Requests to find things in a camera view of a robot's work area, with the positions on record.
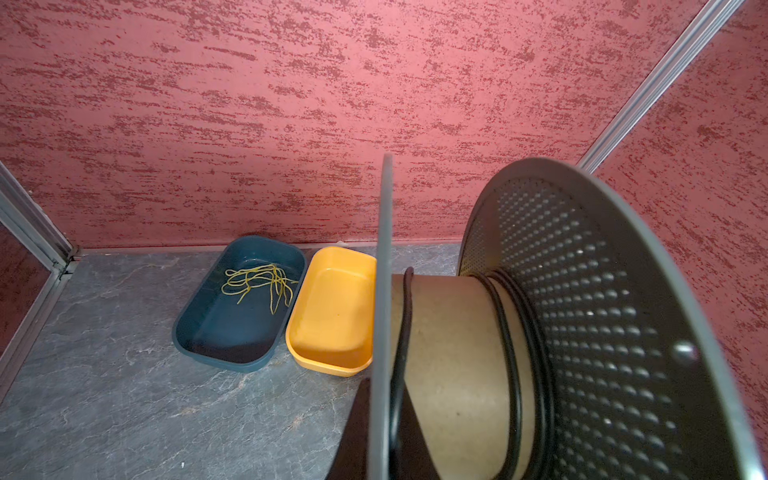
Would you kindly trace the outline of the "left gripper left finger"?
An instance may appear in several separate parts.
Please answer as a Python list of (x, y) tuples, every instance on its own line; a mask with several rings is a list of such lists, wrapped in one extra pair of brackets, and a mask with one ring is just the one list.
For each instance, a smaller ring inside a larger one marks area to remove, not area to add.
[(367, 478), (370, 384), (369, 378), (359, 384), (327, 480)]

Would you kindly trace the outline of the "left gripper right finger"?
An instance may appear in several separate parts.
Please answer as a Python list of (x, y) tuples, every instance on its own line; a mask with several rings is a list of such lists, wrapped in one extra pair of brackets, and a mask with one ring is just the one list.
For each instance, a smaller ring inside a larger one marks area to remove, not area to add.
[(398, 478), (439, 479), (409, 395), (403, 396), (399, 417)]

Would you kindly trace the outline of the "grey cable spool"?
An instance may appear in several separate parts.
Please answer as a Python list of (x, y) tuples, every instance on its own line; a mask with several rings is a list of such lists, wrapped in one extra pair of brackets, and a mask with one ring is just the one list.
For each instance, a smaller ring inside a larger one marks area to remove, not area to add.
[(439, 479), (762, 479), (680, 272), (597, 179), (529, 158), (477, 200), (452, 276), (392, 268), (382, 180), (366, 479), (409, 395)]

